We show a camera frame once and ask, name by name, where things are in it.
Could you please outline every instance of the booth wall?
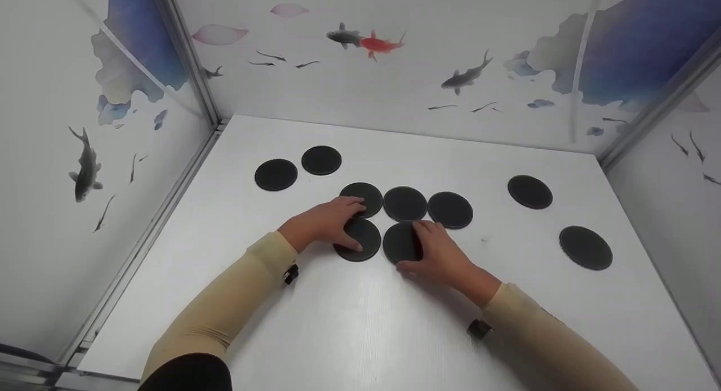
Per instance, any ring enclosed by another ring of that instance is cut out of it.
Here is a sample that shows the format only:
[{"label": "booth wall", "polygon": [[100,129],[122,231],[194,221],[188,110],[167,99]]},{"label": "booth wall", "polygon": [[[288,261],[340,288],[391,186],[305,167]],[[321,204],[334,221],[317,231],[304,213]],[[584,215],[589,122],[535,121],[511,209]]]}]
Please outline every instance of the booth wall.
[{"label": "booth wall", "polygon": [[[0,343],[53,360],[210,134],[152,0],[88,4],[177,101],[75,0],[0,0]],[[101,163],[80,202],[69,173],[91,167],[69,127]]]}]

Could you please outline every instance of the hand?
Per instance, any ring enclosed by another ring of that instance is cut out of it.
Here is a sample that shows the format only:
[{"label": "hand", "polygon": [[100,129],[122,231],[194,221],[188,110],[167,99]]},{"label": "hand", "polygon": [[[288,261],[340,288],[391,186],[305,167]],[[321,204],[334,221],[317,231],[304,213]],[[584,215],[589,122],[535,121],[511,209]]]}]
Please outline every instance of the hand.
[{"label": "hand", "polygon": [[288,219],[278,228],[278,232],[298,253],[316,241],[338,244],[360,252],[363,250],[361,244],[348,236],[343,227],[353,215],[366,210],[362,202],[363,198],[337,197]]},{"label": "hand", "polygon": [[417,221],[413,228],[423,247],[423,259],[399,262],[396,265],[399,271],[455,288],[481,307],[493,298],[500,280],[474,265],[443,225]]}]

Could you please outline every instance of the arm sleeve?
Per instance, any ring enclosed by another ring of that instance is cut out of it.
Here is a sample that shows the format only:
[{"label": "arm sleeve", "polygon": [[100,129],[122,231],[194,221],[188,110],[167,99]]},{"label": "arm sleeve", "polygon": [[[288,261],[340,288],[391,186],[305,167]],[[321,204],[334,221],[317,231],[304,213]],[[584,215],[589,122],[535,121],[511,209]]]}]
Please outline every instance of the arm sleeve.
[{"label": "arm sleeve", "polygon": [[601,352],[513,284],[500,286],[483,319],[568,389],[638,391]]},{"label": "arm sleeve", "polygon": [[153,346],[141,383],[173,358],[207,353],[224,358],[268,296],[281,285],[298,253],[278,232],[271,232],[201,291],[180,312]]}]

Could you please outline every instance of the white wall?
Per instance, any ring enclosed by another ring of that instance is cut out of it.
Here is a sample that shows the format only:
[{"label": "white wall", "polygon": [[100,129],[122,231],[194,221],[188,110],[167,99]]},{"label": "white wall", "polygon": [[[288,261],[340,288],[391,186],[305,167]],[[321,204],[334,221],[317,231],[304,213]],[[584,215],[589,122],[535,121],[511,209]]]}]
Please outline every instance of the white wall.
[{"label": "white wall", "polygon": [[[669,69],[678,70],[710,29],[721,26],[721,0],[178,2],[193,34],[208,24],[248,31],[230,45],[194,41],[206,68],[223,66],[224,75],[210,80],[210,86],[224,116],[239,113],[597,154],[625,127],[602,118],[631,121],[673,75]],[[295,3],[307,12],[291,18],[273,14],[271,8],[280,3]],[[595,8],[601,11],[586,43],[585,15]],[[405,45],[373,62],[365,48],[346,51],[327,39],[341,21],[362,37],[376,29],[378,38],[397,42],[407,32]],[[587,48],[579,71],[581,46]],[[480,65],[486,49],[494,60],[473,86],[463,87],[460,96],[441,89],[454,70],[463,73]],[[530,51],[530,73],[518,67],[523,59],[513,60],[525,51]],[[320,63],[295,68],[314,60]],[[580,90],[574,100],[575,76]],[[530,108],[536,99],[554,106]],[[471,112],[492,101],[497,104]],[[428,109],[442,105],[456,106]],[[576,123],[575,143],[569,138],[570,119]]]},{"label": "white wall", "polygon": [[[0,0],[0,11],[0,343],[54,359],[209,131],[167,94],[150,103],[140,91],[123,119],[99,125],[101,62],[91,43],[98,25],[74,0]],[[178,94],[193,103],[187,83]],[[168,116],[155,131],[162,109]],[[97,180],[105,187],[82,203],[68,175],[80,169],[82,143],[68,126],[85,127],[103,164]],[[136,164],[129,185],[134,154],[148,157]]]},{"label": "white wall", "polygon": [[[608,174],[677,307],[721,373],[721,69],[696,89],[710,112],[674,111]],[[701,163],[688,136],[701,148]],[[671,140],[688,150],[683,154]],[[719,184],[704,179],[704,173]]]}]

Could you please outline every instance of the black round coaster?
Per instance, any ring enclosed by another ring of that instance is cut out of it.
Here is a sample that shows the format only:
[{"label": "black round coaster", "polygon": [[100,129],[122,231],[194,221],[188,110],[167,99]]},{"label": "black round coaster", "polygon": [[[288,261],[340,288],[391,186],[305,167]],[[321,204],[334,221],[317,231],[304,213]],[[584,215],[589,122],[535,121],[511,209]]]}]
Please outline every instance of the black round coaster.
[{"label": "black round coaster", "polygon": [[356,214],[356,216],[360,218],[370,218],[378,214],[378,211],[381,211],[381,208],[383,208],[383,194],[381,194],[378,188],[369,183],[352,183],[346,185],[345,188],[340,190],[340,196],[363,198],[363,204],[366,210]]},{"label": "black round coaster", "polygon": [[285,190],[297,178],[298,168],[285,158],[273,158],[255,170],[255,183],[266,191]]},{"label": "black round coaster", "polygon": [[396,186],[383,196],[383,207],[394,221],[420,221],[428,210],[425,197],[410,186]]},{"label": "black round coaster", "polygon": [[352,218],[346,222],[343,230],[363,246],[363,250],[356,252],[341,245],[333,245],[335,253],[345,260],[366,261],[376,255],[381,248],[381,232],[378,232],[376,225],[368,219]]},{"label": "black round coaster", "polygon": [[473,220],[473,208],[466,198],[448,191],[430,197],[428,214],[446,229],[465,228]]},{"label": "black round coaster", "polygon": [[553,194],[547,185],[529,175],[517,175],[508,181],[508,193],[522,206],[543,209],[553,202]]},{"label": "black round coaster", "polygon": [[338,170],[342,158],[329,145],[317,145],[306,150],[301,158],[303,168],[312,175],[329,175]]},{"label": "black round coaster", "polygon": [[559,241],[571,260],[589,270],[604,270],[613,261],[613,253],[608,243],[590,229],[569,226],[561,231]]},{"label": "black round coaster", "polygon": [[383,236],[383,251],[391,263],[402,260],[418,261],[423,258],[423,247],[410,222],[400,222]]}]

